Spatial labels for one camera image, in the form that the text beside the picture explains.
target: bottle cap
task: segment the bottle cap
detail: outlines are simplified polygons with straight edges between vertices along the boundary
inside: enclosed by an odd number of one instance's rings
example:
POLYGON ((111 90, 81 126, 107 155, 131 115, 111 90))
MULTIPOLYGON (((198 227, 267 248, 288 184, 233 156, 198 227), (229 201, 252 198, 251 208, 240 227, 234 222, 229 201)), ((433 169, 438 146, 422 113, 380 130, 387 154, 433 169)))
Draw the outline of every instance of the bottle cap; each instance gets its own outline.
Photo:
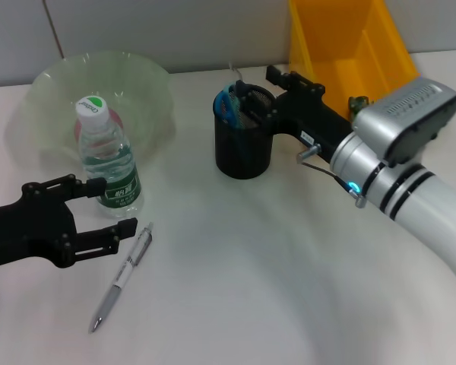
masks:
POLYGON ((76 113, 81 122, 81 128, 88 131, 101 129, 109 119, 109 110, 102 97, 91 95, 76 103, 76 113))

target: cable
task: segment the cable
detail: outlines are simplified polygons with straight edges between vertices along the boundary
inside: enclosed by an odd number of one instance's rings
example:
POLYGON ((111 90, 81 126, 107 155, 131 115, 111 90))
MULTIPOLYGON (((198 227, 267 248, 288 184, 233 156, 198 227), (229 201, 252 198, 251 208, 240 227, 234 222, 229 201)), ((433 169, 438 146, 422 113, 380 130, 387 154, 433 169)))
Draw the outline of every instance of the cable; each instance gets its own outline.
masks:
POLYGON ((322 169, 321 167, 317 167, 317 166, 314 166, 314 165, 311 165, 309 163, 306 163, 306 162, 302 162, 301 163, 302 165, 308 167, 309 169, 313 169, 313 170, 316 170, 316 171, 319 171, 320 173, 325 173, 326 175, 328 176, 331 176, 331 177, 336 177, 336 175, 334 175, 333 173, 325 170, 325 169, 322 169))
POLYGON ((309 163, 306 163, 306 162, 302 162, 301 163, 302 165, 308 167, 309 169, 313 169, 313 170, 316 170, 316 171, 319 171, 320 173, 325 173, 326 175, 328 176, 331 176, 333 179, 336 180, 336 182, 346 191, 346 192, 350 192, 351 191, 351 188, 348 186, 348 184, 346 184, 344 182, 343 179, 341 179, 339 176, 336 176, 334 175, 332 172, 330 171, 327 171, 325 169, 322 169, 321 167, 317 167, 317 166, 314 166, 314 165, 311 165, 309 163))

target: label sticker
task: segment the label sticker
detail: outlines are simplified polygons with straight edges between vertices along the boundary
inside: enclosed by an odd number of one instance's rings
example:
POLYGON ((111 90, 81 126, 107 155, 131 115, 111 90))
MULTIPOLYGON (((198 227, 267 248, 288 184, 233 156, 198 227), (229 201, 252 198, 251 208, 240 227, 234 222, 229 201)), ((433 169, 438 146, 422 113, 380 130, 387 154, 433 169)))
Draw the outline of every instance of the label sticker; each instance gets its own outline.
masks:
POLYGON ((130 205, 140 195, 141 185, 137 167, 127 177, 106 185, 105 195, 99 197, 100 203, 108 208, 122 208, 130 205))
POLYGON ((301 138, 309 144, 314 144, 314 138, 305 133, 304 131, 301 132, 301 138))

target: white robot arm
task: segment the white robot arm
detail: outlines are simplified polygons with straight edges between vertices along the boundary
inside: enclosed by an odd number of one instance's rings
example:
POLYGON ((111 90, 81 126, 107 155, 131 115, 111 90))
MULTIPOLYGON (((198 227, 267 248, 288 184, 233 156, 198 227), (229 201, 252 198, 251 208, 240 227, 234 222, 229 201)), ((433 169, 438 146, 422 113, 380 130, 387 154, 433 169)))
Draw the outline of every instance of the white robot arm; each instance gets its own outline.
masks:
POLYGON ((331 170, 434 251, 456 275, 456 191, 420 164, 424 145, 456 112, 456 92, 418 78, 363 109, 331 170))

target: green bottle label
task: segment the green bottle label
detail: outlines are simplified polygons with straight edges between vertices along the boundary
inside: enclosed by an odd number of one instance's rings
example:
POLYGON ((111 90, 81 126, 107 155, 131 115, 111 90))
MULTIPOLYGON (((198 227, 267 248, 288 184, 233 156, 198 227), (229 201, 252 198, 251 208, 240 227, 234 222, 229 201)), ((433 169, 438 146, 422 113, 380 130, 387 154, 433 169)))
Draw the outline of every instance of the green bottle label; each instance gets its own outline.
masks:
POLYGON ((106 185, 105 195, 98 198, 108 208, 123 208, 130 205, 140 195, 142 188, 137 174, 137 167, 127 177, 106 185))

